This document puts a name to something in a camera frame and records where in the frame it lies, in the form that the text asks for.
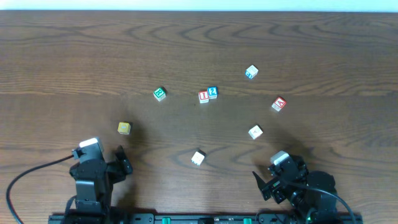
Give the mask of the red letter A block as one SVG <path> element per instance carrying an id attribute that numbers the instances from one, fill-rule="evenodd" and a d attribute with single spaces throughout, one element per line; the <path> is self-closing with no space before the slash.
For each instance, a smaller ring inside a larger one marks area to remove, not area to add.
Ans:
<path id="1" fill-rule="evenodd" d="M 272 104 L 272 108 L 276 111 L 280 111 L 286 105 L 286 103 L 287 102 L 283 98 L 277 97 Z"/>

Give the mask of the red letter I block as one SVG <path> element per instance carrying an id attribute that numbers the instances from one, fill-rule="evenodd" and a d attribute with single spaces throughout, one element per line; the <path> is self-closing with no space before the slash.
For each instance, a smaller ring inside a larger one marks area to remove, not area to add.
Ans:
<path id="1" fill-rule="evenodd" d="M 210 98 L 207 91 L 199 91 L 198 99 L 200 103 L 208 103 Z"/>

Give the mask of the blue number 2 block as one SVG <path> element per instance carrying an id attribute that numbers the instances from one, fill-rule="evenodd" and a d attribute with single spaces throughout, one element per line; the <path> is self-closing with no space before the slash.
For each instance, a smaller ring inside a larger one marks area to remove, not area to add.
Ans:
<path id="1" fill-rule="evenodd" d="M 210 86 L 207 88 L 209 99 L 217 99 L 218 89 L 216 86 Z"/>

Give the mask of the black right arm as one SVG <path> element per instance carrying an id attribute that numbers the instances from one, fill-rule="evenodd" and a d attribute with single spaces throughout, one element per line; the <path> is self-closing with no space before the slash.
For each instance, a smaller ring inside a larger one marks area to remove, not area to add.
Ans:
<path id="1" fill-rule="evenodd" d="M 300 156 L 280 151 L 271 157 L 267 168 L 273 176 L 265 182 L 253 173 L 264 200 L 280 204 L 288 200 L 294 210 L 284 223 L 340 223 L 336 209 L 334 177 L 326 172 L 307 169 Z"/>

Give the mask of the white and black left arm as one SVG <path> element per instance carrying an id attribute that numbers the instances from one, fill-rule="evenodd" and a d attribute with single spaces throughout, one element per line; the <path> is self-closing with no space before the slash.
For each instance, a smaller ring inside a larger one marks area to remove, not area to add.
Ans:
<path id="1" fill-rule="evenodd" d="M 114 151 L 115 160 L 106 162 L 99 146 L 72 150 L 79 162 L 70 168 L 76 195 L 65 208 L 62 223 L 120 223 L 127 218 L 111 207 L 113 185 L 132 174 L 132 165 L 122 146 Z"/>

